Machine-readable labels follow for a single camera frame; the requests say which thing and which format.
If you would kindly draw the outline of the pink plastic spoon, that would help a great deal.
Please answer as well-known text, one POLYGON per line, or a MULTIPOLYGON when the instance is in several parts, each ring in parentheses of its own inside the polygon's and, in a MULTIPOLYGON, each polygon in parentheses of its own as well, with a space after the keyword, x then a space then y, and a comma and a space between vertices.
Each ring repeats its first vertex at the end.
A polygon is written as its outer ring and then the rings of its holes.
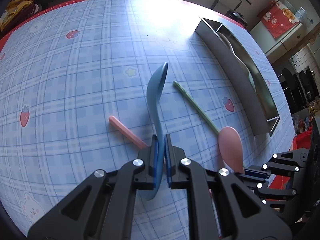
POLYGON ((239 133, 226 126, 218 135, 219 151, 223 161, 235 172, 244 173, 243 148, 239 133))

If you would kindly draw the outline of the pink chopstick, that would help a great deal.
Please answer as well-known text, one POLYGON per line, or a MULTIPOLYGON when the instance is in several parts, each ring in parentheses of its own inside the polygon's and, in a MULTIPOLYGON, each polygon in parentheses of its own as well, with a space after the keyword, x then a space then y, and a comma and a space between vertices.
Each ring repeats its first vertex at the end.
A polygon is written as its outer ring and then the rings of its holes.
POLYGON ((108 117, 109 123, 115 127, 122 135, 124 135, 129 141, 136 145, 139 149, 146 148, 148 145, 131 132, 122 122, 120 122, 115 116, 108 117))

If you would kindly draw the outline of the green chopstick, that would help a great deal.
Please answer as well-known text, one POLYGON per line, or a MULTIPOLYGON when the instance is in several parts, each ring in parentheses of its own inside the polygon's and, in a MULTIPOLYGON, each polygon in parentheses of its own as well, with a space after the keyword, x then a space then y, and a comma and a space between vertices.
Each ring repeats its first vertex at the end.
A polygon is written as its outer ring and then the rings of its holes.
POLYGON ((219 129, 215 126, 209 116, 205 111, 196 103, 196 101, 191 97, 191 95, 177 82, 174 81, 173 85, 180 91, 180 93, 189 101, 189 103, 196 109, 199 115, 207 122, 209 127, 215 132, 216 135, 219 134, 219 129))

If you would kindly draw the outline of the blue plastic spoon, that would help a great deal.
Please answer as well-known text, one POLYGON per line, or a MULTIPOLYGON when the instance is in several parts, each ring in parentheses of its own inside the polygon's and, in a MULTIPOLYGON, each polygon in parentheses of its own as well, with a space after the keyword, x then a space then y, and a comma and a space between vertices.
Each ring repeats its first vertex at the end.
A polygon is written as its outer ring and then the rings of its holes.
POLYGON ((150 114, 150 118, 154 124, 156 136, 158 140, 158 150, 155 155, 155 188, 148 195, 148 200, 155 198, 163 174, 163 164, 165 155, 165 136, 161 126, 161 121, 159 117, 159 101, 163 92, 165 85, 165 80, 168 72, 168 63, 164 62, 150 77, 147 90, 146 90, 146 101, 150 114))

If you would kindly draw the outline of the stainless steel utensil tray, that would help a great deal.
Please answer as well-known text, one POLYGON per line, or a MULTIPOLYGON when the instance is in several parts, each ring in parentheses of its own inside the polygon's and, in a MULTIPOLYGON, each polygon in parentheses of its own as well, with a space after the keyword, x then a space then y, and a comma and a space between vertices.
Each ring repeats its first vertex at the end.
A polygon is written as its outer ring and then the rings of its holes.
POLYGON ((254 135, 269 134, 280 121, 271 92, 257 65, 255 41, 244 29, 202 18, 195 29, 214 54, 235 89, 254 135))

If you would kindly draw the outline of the red gift bag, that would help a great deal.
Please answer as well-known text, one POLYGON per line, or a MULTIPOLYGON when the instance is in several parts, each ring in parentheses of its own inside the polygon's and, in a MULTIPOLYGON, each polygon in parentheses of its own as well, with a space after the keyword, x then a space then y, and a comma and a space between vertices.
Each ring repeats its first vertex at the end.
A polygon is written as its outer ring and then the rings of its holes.
POLYGON ((294 13, 279 0, 270 1, 257 17, 274 38, 280 37, 300 23, 294 13))

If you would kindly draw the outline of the yellow snack bag pile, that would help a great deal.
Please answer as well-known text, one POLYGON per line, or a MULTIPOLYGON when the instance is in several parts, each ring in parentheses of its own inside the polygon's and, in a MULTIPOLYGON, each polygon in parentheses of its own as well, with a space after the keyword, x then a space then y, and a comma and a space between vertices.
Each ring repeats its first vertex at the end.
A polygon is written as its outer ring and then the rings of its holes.
POLYGON ((42 10, 35 0, 11 0, 1 16, 1 34, 11 31, 42 10))

